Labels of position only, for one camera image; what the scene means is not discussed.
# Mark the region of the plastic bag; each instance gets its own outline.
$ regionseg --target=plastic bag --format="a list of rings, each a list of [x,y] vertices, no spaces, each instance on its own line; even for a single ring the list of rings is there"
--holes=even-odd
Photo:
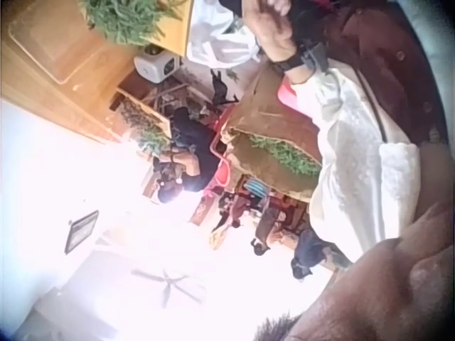
[[[225,33],[233,22],[234,13],[218,0],[194,0],[186,57],[212,69],[257,59],[259,46],[245,25]]]

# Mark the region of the white lace shirt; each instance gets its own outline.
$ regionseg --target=white lace shirt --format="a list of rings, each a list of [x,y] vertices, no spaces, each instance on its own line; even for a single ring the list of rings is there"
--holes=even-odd
[[[293,85],[301,111],[320,129],[322,171],[309,213],[318,236],[357,261],[412,222],[420,191],[419,151],[373,95],[384,142],[354,70],[329,62],[326,74]]]

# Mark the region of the hand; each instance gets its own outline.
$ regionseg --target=hand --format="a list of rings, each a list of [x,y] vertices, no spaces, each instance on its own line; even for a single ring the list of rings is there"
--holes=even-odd
[[[242,9],[245,24],[273,62],[287,60],[296,53],[287,18],[290,0],[242,0]]]

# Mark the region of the white appliance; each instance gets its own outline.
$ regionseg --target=white appliance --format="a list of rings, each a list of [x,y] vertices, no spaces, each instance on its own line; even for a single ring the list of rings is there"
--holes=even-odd
[[[134,57],[134,66],[143,78],[159,84],[180,68],[181,61],[179,55],[166,50],[156,55],[141,51]]]

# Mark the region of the green plant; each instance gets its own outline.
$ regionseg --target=green plant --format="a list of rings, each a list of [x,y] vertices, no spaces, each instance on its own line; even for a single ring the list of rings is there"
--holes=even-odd
[[[165,17],[181,20],[175,8],[186,0],[80,0],[90,28],[118,44],[147,45],[165,33],[158,22]]]
[[[294,174],[318,176],[321,171],[317,162],[287,142],[255,135],[249,135],[249,138],[253,147],[266,149]]]
[[[168,137],[138,105],[124,98],[119,111],[126,123],[139,133],[137,142],[143,152],[159,155],[169,147]]]

